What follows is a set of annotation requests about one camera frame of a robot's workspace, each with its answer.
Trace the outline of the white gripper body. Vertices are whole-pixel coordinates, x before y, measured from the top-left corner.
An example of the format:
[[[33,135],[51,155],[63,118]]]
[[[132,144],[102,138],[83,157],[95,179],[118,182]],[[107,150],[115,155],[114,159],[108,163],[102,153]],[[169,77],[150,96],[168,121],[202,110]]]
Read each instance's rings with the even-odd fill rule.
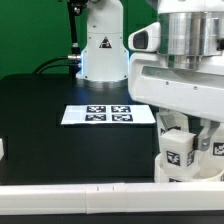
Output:
[[[190,55],[183,30],[170,30],[177,65],[159,52],[162,25],[155,22],[128,38],[133,51],[129,62],[128,91],[137,102],[184,114],[224,122],[224,50],[213,55]]]

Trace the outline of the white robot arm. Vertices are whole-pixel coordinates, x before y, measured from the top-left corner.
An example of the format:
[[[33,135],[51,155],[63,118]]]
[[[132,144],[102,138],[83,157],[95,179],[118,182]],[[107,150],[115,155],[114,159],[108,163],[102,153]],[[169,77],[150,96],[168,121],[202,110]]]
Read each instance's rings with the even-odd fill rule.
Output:
[[[198,148],[215,146],[224,131],[224,0],[146,0],[157,21],[132,33],[123,45],[119,0],[87,0],[87,44],[80,81],[94,87],[126,82],[131,98],[197,116]]]

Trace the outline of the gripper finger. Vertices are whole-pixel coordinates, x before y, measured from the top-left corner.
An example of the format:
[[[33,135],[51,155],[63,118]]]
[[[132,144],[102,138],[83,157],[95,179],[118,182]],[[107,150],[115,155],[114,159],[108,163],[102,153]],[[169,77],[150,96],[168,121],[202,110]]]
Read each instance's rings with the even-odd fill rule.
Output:
[[[219,122],[207,119],[200,120],[201,132],[198,135],[198,149],[200,151],[207,151],[210,147],[211,137],[220,126]]]

